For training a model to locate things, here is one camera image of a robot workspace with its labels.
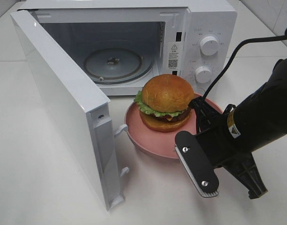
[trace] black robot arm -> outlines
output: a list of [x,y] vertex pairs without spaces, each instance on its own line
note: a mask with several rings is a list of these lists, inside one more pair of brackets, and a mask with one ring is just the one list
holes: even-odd
[[199,193],[218,194],[213,172],[218,167],[244,184],[250,199],[266,193],[252,152],[287,134],[287,59],[279,60],[269,80],[238,107],[228,105],[220,114],[201,97],[189,107],[201,109],[201,132],[179,132],[176,150]]

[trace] yellow warning sticker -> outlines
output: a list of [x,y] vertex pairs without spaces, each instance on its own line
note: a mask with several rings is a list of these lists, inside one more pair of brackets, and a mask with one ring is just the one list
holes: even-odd
[[234,121],[234,111],[231,111],[227,118],[227,124],[228,124],[228,130],[233,138],[237,138],[241,135],[238,128],[236,127],[235,121]]

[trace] top bun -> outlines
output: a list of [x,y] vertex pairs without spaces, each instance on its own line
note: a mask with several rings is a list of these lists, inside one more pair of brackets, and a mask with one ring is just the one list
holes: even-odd
[[142,102],[162,113],[187,109],[193,97],[191,85],[183,78],[172,74],[155,76],[142,89]]

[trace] microwave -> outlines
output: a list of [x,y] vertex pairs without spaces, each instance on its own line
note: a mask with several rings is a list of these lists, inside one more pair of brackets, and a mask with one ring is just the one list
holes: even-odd
[[123,201],[107,96],[159,74],[203,94],[222,70],[236,20],[226,0],[27,0],[11,14],[38,91],[109,210]]

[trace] lettuce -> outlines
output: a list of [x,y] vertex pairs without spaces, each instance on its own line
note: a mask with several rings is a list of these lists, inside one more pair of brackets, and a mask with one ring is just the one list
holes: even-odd
[[161,117],[165,115],[169,115],[171,117],[178,116],[184,112],[183,111],[176,111],[176,112],[158,112],[153,109],[151,109],[148,105],[144,104],[142,102],[142,92],[138,91],[138,94],[136,95],[134,102],[139,106],[139,110],[142,111],[145,114],[154,114],[156,117]]

